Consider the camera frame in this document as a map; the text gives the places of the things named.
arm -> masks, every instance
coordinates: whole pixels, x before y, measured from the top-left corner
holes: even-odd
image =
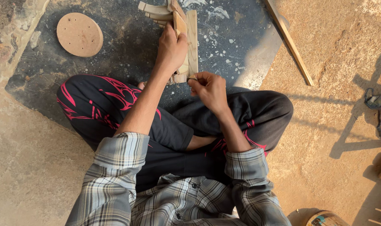
[[[106,137],[99,144],[67,226],[130,224],[136,199],[136,174],[145,163],[155,110],[169,77],[182,65],[188,49],[186,35],[177,40],[170,23],[159,43],[147,87],[115,136]]]
[[[217,116],[227,141],[225,173],[233,179],[232,197],[239,218],[248,225],[289,225],[267,178],[268,166],[262,148],[252,148],[227,104],[225,79],[208,72],[189,80],[192,95],[198,95]]]

bare foot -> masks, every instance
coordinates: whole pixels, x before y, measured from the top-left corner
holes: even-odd
[[[144,89],[144,82],[139,83],[139,85],[137,85],[137,87],[139,89],[143,90]]]
[[[217,137],[215,136],[208,136],[208,137],[198,137],[194,136],[192,137],[188,147],[186,148],[187,151],[192,151],[197,148],[206,146],[208,144],[211,144]]]

shirt sleeve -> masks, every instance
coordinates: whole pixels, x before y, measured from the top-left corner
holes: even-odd
[[[149,139],[126,132],[101,141],[66,226],[130,224],[136,174],[145,163]]]
[[[232,198],[244,223],[291,226],[271,191],[274,186],[267,178],[268,166],[263,148],[242,153],[228,152],[225,173],[233,179]]]

bucket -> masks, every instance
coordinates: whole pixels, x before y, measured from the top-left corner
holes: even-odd
[[[313,215],[306,226],[350,226],[341,217],[331,211],[321,211]]]

black sweatpants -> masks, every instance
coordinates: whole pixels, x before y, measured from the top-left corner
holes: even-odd
[[[75,75],[57,92],[73,128],[95,151],[104,137],[112,137],[141,90],[116,79]],[[274,91],[228,95],[228,105],[244,136],[253,147],[272,151],[293,114],[291,101]],[[224,174],[226,141],[216,116],[198,100],[173,114],[158,107],[150,130],[145,165],[137,174],[138,192],[156,186],[160,176],[205,176],[229,184]],[[217,136],[211,144],[185,151],[192,136]]]

